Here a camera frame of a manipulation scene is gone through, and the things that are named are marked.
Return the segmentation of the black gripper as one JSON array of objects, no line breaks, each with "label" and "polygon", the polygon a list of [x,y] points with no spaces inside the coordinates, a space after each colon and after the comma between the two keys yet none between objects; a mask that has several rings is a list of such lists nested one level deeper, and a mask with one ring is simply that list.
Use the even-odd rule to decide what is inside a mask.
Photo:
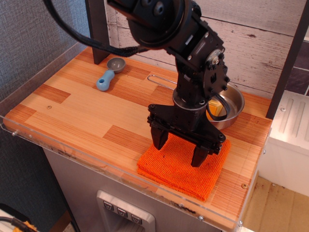
[{"label": "black gripper", "polygon": [[154,147],[160,150],[169,133],[195,144],[192,167],[200,167],[208,154],[218,154],[226,140],[207,119],[205,107],[191,111],[176,105],[150,104],[148,110],[147,122],[151,127]]}]

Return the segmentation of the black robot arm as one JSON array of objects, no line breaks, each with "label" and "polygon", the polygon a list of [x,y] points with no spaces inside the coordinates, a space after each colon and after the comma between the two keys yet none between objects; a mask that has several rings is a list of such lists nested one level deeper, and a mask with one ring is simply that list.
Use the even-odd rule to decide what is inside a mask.
[{"label": "black robot arm", "polygon": [[151,104],[148,123],[156,149],[174,134],[195,144],[191,165],[218,154],[225,136],[207,119],[209,100],[227,90],[223,41],[201,19],[191,0],[110,0],[123,14],[134,40],[144,49],[164,49],[178,72],[172,106]]}]

